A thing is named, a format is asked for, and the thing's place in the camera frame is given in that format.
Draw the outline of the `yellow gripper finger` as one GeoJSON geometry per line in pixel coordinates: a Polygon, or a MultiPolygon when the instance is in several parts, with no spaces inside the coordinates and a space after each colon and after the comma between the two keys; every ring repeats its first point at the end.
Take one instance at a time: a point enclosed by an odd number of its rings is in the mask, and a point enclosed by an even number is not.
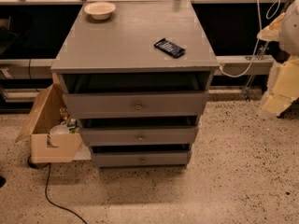
{"type": "Polygon", "coordinates": [[[265,26],[258,34],[257,38],[266,42],[282,42],[284,35],[285,13],[278,15],[269,25],[265,26]]]}
{"type": "Polygon", "coordinates": [[[299,98],[299,59],[274,63],[267,81],[267,91],[260,103],[262,116],[279,116],[299,98]]]}

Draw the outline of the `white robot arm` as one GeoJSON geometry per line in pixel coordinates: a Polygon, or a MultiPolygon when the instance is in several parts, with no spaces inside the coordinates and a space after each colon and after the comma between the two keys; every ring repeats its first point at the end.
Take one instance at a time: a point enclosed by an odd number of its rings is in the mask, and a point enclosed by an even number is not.
{"type": "Polygon", "coordinates": [[[273,63],[260,104],[262,117],[279,116],[299,99],[299,0],[294,0],[257,37],[277,41],[279,48],[290,55],[283,63],[273,63]]]}

